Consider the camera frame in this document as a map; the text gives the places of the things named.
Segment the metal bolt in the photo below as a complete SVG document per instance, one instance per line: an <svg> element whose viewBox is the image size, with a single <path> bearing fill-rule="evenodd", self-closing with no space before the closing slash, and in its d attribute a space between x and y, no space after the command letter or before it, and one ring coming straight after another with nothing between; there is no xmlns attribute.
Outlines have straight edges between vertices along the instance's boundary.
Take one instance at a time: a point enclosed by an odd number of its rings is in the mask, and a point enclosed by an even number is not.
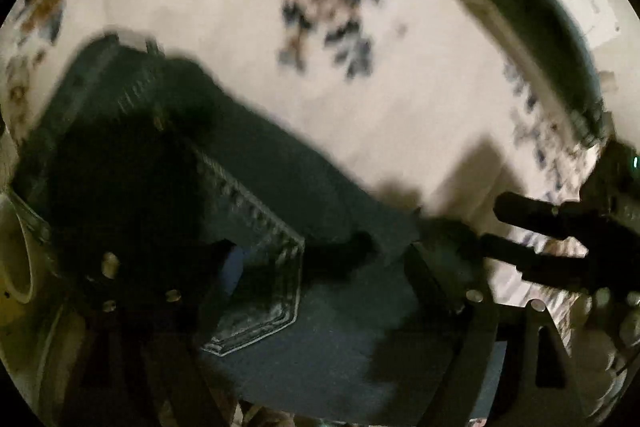
<svg viewBox="0 0 640 427"><path fill-rule="evenodd" d="M469 302L480 303L484 300L484 295L480 290L467 290L466 291L466 300Z"/></svg>
<svg viewBox="0 0 640 427"><path fill-rule="evenodd" d="M111 313L116 309L116 301L105 301L102 304L102 311L105 313Z"/></svg>
<svg viewBox="0 0 640 427"><path fill-rule="evenodd" d="M102 275L107 279L115 279L120 268L120 260L113 252L106 252L102 256Z"/></svg>
<svg viewBox="0 0 640 427"><path fill-rule="evenodd" d="M640 343L640 311L629 313L620 324L620 339L626 347L634 347Z"/></svg>
<svg viewBox="0 0 640 427"><path fill-rule="evenodd" d="M609 290L609 288L600 288L596 291L593 297L596 308L603 309L606 308L611 302L611 291Z"/></svg>
<svg viewBox="0 0 640 427"><path fill-rule="evenodd" d="M180 294L180 292L178 290L169 290L164 295L166 296L166 301L167 302L177 302L180 299L182 299L182 295Z"/></svg>
<svg viewBox="0 0 640 427"><path fill-rule="evenodd" d="M569 321L572 328L581 328L586 324L592 306L593 299L586 292L581 293L574 305L571 306Z"/></svg>
<svg viewBox="0 0 640 427"><path fill-rule="evenodd" d="M282 264L284 264L284 262L289 258L289 255L290 255L289 248L287 247L283 248L282 251L276 257L276 266L282 266Z"/></svg>
<svg viewBox="0 0 640 427"><path fill-rule="evenodd" d="M164 121L159 114L154 116L154 127L160 132L164 131Z"/></svg>
<svg viewBox="0 0 640 427"><path fill-rule="evenodd" d="M532 299L530 303L531 307L537 312L542 313L544 310L546 310L546 304L540 299Z"/></svg>
<svg viewBox="0 0 640 427"><path fill-rule="evenodd" d="M638 306L640 306L640 293L629 292L626 296L626 303L632 308L637 308Z"/></svg>

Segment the denim pocket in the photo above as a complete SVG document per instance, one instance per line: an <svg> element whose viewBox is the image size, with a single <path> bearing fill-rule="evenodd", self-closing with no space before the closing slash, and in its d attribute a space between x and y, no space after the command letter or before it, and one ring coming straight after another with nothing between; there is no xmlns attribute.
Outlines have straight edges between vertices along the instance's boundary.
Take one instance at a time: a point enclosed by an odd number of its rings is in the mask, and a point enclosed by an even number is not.
<svg viewBox="0 0 640 427"><path fill-rule="evenodd" d="M206 195L205 233L246 252L242 277L202 346L222 357L295 322L305 242L203 149L190 145Z"/></svg>

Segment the rivet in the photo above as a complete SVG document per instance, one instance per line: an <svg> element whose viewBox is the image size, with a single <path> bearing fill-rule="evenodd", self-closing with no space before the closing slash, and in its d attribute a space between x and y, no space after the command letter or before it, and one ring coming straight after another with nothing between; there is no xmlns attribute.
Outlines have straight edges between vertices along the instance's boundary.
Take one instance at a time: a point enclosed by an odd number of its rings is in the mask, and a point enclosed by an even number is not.
<svg viewBox="0 0 640 427"><path fill-rule="evenodd" d="M102 304L102 311L105 313L111 313L116 309L116 301L105 301Z"/></svg>
<svg viewBox="0 0 640 427"><path fill-rule="evenodd" d="M180 299L182 299L182 295L180 294L180 292L178 290L169 290L164 295L166 296L166 301L167 302L177 302Z"/></svg>
<svg viewBox="0 0 640 427"><path fill-rule="evenodd" d="M598 309L608 307L611 302L611 290L609 288L599 288L593 295L593 301Z"/></svg>
<svg viewBox="0 0 640 427"><path fill-rule="evenodd" d="M120 260L113 252L106 252L102 256L102 275L107 279L115 279L120 268Z"/></svg>
<svg viewBox="0 0 640 427"><path fill-rule="evenodd" d="M546 310L546 304L540 299L532 299L530 301L531 307L535 309L535 311L542 313Z"/></svg>
<svg viewBox="0 0 640 427"><path fill-rule="evenodd" d="M640 343L640 311L629 313L620 324L620 339L626 347L635 347Z"/></svg>
<svg viewBox="0 0 640 427"><path fill-rule="evenodd" d="M162 117L158 114L154 116L154 127L158 129L158 131L160 132L164 131L164 121L162 120Z"/></svg>
<svg viewBox="0 0 640 427"><path fill-rule="evenodd" d="M276 266L281 266L289 257L290 250L289 248L283 248L278 256L276 257Z"/></svg>
<svg viewBox="0 0 640 427"><path fill-rule="evenodd" d="M626 303L632 308L637 308L638 306L640 306L640 293L629 292L626 295Z"/></svg>
<svg viewBox="0 0 640 427"><path fill-rule="evenodd" d="M480 303L484 300L484 295L480 290L467 290L466 291L466 300L469 302Z"/></svg>

